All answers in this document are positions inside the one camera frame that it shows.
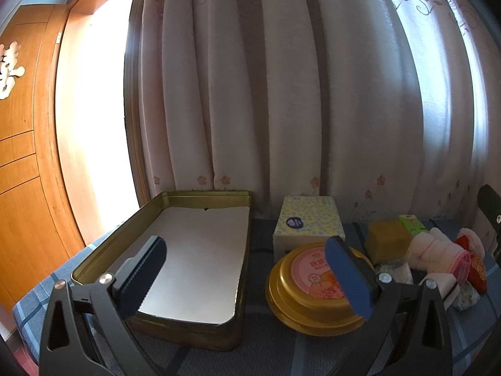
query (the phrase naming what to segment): round gold tin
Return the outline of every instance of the round gold tin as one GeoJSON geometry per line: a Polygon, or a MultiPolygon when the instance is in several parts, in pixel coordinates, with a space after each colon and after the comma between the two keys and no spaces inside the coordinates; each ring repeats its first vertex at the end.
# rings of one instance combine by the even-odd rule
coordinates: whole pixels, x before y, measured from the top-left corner
{"type": "MultiPolygon", "coordinates": [[[[266,280],[266,299],[290,328],[315,337],[334,337],[359,328],[364,319],[351,309],[325,261],[324,247],[325,242],[312,243],[280,259],[266,280]]],[[[367,257],[350,249],[373,269],[367,257]]]]}

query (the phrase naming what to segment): blue checkered tablecloth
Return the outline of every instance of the blue checkered tablecloth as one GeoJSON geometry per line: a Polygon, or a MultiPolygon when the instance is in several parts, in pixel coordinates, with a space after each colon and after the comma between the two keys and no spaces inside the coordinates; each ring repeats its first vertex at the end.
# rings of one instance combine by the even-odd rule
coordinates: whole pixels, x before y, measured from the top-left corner
{"type": "MultiPolygon", "coordinates": [[[[437,226],[450,238],[456,238],[460,227],[451,219],[423,221],[427,228],[437,226]]],[[[266,276],[273,266],[272,234],[276,221],[255,219],[252,222],[249,282],[242,344],[232,352],[211,352],[181,347],[171,342],[135,332],[138,343],[152,360],[168,374],[179,376],[325,376],[344,354],[360,330],[341,337],[310,337],[287,328],[272,315],[265,298],[266,276]]],[[[349,246],[365,252],[367,226],[344,225],[349,246]]],[[[39,357],[39,341],[44,315],[54,282],[70,281],[71,272],[111,232],[102,236],[67,261],[51,276],[27,293],[13,309],[18,329],[35,362],[39,357]]],[[[491,256],[485,257],[488,292],[472,308],[459,312],[449,308],[447,318],[452,340],[454,376],[461,375],[483,346],[501,314],[501,270],[491,256]]],[[[424,273],[414,273],[415,280],[424,273]]],[[[114,362],[99,326],[91,322],[94,337],[108,368],[122,374],[114,362]]],[[[378,372],[389,357],[398,334],[396,320],[369,374],[378,372]]]]}

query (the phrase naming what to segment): pink label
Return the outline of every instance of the pink label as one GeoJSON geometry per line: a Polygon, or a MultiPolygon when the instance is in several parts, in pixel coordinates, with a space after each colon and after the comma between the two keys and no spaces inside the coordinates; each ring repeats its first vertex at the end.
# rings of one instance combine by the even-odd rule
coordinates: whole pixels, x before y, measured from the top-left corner
{"type": "Polygon", "coordinates": [[[292,279],[305,293],[324,300],[344,297],[343,290],[325,261],[323,247],[302,252],[292,262],[292,279]]]}

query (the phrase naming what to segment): pink cloth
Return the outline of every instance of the pink cloth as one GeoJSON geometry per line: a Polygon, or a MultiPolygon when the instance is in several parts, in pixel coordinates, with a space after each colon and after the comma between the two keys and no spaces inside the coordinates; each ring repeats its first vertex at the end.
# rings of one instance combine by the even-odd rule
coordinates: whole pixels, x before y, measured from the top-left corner
{"type": "Polygon", "coordinates": [[[458,283],[468,278],[470,254],[447,238],[421,232],[409,246],[409,266],[428,273],[450,273],[458,283]]]}

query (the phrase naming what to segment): red object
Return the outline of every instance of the red object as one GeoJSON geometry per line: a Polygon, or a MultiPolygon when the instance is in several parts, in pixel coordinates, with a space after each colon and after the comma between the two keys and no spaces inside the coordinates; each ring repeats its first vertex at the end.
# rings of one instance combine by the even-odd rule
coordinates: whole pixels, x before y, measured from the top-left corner
{"type": "MultiPolygon", "coordinates": [[[[468,250],[468,238],[466,236],[461,236],[455,241],[455,243],[460,245],[465,250],[468,250]]],[[[485,293],[487,292],[487,274],[485,272],[485,265],[479,255],[472,251],[469,252],[471,263],[468,281],[479,293],[485,293]]]]}

